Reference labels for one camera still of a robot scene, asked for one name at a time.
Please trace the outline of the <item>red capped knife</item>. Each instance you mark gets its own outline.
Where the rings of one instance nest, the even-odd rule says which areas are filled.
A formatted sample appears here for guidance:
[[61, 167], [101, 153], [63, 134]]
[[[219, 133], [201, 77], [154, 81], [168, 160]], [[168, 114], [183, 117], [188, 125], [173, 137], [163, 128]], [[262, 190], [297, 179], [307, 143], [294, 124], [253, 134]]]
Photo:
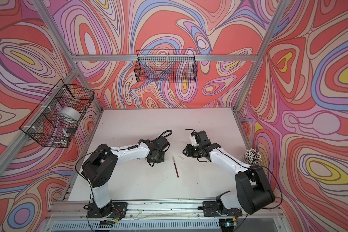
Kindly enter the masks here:
[[179, 173], [178, 173], [178, 169], [177, 169], [177, 164], [176, 164], [176, 160], [175, 160], [174, 156], [172, 156], [172, 161], [173, 161], [173, 164], [174, 164], [174, 167], [175, 167], [176, 176], [177, 176], [177, 178], [179, 178]]

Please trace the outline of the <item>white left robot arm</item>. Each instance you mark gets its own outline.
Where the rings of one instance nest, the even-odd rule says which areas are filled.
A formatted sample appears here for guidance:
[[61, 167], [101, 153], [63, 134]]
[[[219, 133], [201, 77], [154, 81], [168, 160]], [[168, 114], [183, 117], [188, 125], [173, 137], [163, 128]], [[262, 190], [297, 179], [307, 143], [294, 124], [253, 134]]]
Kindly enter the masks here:
[[89, 182], [93, 203], [100, 210], [112, 204], [108, 181], [115, 167], [128, 161], [144, 159], [149, 166], [165, 160], [165, 152], [170, 147], [166, 137], [160, 135], [154, 140], [140, 139], [137, 144], [124, 147], [100, 145], [82, 164], [81, 175]]

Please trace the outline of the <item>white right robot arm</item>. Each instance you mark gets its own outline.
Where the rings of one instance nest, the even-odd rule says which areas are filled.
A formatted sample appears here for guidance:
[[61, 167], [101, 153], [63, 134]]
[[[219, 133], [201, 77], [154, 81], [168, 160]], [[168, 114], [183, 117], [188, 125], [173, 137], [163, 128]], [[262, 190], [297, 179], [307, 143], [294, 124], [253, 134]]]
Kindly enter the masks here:
[[204, 158], [235, 178], [236, 191], [229, 190], [216, 197], [217, 212], [225, 215], [231, 209], [242, 209], [251, 215], [275, 201], [275, 195], [261, 166], [246, 164], [231, 156], [221, 145], [212, 143], [205, 131], [193, 131], [190, 140], [191, 143], [183, 150], [186, 157], [198, 161]]

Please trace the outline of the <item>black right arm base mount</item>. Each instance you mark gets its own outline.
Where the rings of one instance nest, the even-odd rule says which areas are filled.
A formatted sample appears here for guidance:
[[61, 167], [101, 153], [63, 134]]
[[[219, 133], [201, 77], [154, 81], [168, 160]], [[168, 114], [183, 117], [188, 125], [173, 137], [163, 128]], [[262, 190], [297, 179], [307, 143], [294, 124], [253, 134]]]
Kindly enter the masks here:
[[243, 215], [237, 194], [230, 190], [218, 195], [214, 201], [203, 201], [197, 210], [203, 211], [205, 217], [234, 217]]

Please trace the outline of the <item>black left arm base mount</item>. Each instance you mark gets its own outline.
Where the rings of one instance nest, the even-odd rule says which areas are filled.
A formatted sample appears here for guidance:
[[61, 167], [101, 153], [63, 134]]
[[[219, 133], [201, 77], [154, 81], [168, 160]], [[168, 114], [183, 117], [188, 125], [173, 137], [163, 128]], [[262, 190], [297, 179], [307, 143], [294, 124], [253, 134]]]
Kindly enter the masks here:
[[127, 213], [127, 202], [114, 202], [110, 201], [103, 208], [98, 208], [92, 197], [87, 205], [84, 205], [84, 209], [87, 211], [87, 218], [112, 218], [122, 219]]

